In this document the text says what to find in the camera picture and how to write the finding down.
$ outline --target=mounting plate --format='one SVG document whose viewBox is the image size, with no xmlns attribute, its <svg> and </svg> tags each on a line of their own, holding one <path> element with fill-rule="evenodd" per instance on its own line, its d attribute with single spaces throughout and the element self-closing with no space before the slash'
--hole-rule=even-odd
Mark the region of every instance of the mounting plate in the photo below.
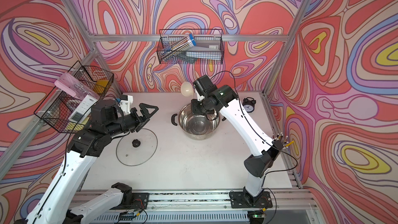
<svg viewBox="0 0 398 224">
<path fill-rule="evenodd" d="M 191 100 L 191 110 L 194 115 L 203 115 L 203 113 L 200 111 L 201 105 L 200 101 L 197 99 L 192 99 Z"/>
<path fill-rule="evenodd" d="M 147 209 L 148 205 L 148 198 L 149 198 L 149 193 L 131 193 L 132 194 L 132 203 L 131 205 L 121 205 L 121 206 L 116 206 L 114 208 L 111 208 L 112 210 L 117 210 L 117 209 L 134 209 L 134 208 L 143 208 Z"/>
<path fill-rule="evenodd" d="M 268 191 L 263 191 L 261 198 L 254 204 L 254 206 L 249 206 L 243 199 L 243 191 L 230 192 L 231 197 L 231 207 L 232 208 L 272 208 L 271 195 Z"/>
</svg>

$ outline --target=pot handle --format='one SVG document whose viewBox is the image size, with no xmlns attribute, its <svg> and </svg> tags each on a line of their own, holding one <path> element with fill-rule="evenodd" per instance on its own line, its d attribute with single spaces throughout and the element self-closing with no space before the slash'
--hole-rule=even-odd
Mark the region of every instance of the pot handle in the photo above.
<svg viewBox="0 0 398 224">
<path fill-rule="evenodd" d="M 177 116 L 177 115 L 178 115 L 178 114 L 175 113 L 175 114 L 173 114 L 173 116 L 172 116 L 172 124 L 175 125 L 175 126 L 177 126 L 177 123 L 176 123 L 176 116 Z"/>
</svg>

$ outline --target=psychedelic wallpaper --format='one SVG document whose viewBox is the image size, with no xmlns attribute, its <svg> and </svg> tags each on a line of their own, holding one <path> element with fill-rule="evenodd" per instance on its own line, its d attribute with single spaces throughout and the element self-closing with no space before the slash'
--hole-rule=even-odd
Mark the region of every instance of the psychedelic wallpaper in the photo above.
<svg viewBox="0 0 398 224">
<path fill-rule="evenodd" d="M 60 0 L 0 0 L 0 155 L 54 81 L 88 52 Z M 63 159 L 65 134 L 42 127 L 0 181 L 0 223 L 26 216 Z"/>
<path fill-rule="evenodd" d="M 164 28 L 221 28 L 224 34 L 286 34 L 301 0 L 73 0 L 93 34 L 158 34 Z M 227 42 L 224 64 L 161 65 L 156 42 L 99 42 L 123 92 L 176 91 L 182 82 L 231 70 L 239 90 L 262 90 L 281 47 Z M 228 74 L 217 83 L 232 84 Z"/>
<path fill-rule="evenodd" d="M 398 223 L 398 0 L 313 0 L 268 99 L 327 223 Z"/>
<path fill-rule="evenodd" d="M 93 34 L 152 34 L 161 28 L 221 28 L 226 34 L 286 34 L 301 0 L 73 0 Z M 0 152 L 32 119 L 54 80 L 88 52 L 60 0 L 2 0 Z M 223 69 L 238 90 L 261 90 L 280 42 L 228 42 L 222 66 L 164 66 L 156 42 L 97 43 L 123 91 L 176 91 Z M 217 83 L 232 83 L 219 74 Z M 43 126 L 0 182 L 0 224 L 25 217 L 62 161 L 66 134 Z"/>
<path fill-rule="evenodd" d="M 98 42 L 122 92 L 179 91 L 183 82 L 228 70 L 236 78 L 236 89 L 260 91 L 265 86 L 282 42 L 236 42 L 232 55 L 225 50 L 223 64 L 159 64 L 156 42 Z M 228 73 L 219 73 L 213 80 L 219 85 L 234 85 Z"/>
</svg>

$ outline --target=white table surface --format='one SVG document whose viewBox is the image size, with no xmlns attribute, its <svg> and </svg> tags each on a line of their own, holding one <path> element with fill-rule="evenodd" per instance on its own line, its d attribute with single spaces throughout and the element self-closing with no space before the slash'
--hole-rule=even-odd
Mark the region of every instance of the white table surface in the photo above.
<svg viewBox="0 0 398 224">
<path fill-rule="evenodd" d="M 133 107 L 137 109 L 139 103 L 159 107 L 159 111 L 144 127 L 156 134 L 157 150 L 144 164 L 125 166 L 117 160 L 115 154 L 120 139 L 113 140 L 91 167 L 83 190 L 109 189 L 116 182 L 125 183 L 134 190 L 241 189 L 245 186 L 248 172 L 243 162 L 250 156 L 250 151 L 230 122 L 221 122 L 216 133 L 209 139 L 192 140 L 183 133 L 180 126 L 170 122 L 171 116 L 178 113 L 191 98 L 180 93 L 129 94 L 133 95 Z M 244 97 L 256 99 L 255 110 L 250 115 L 267 135 L 272 136 L 260 94 L 242 92 L 239 97 L 241 100 Z M 271 170 L 281 169 L 286 167 L 279 156 Z M 287 172 L 274 172 L 266 176 L 264 187 L 292 186 Z"/>
</svg>

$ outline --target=stainless steel pot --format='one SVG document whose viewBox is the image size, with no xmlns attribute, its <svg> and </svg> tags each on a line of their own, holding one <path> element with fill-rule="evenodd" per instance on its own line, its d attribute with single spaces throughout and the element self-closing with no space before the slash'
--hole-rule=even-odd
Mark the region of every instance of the stainless steel pot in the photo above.
<svg viewBox="0 0 398 224">
<path fill-rule="evenodd" d="M 172 124 L 177 125 L 175 117 L 178 115 L 178 122 L 184 133 L 195 140 L 204 140 L 214 134 L 215 129 L 220 123 L 220 115 L 216 113 L 205 115 L 193 115 L 191 103 L 185 105 L 179 114 L 172 116 Z"/>
</svg>

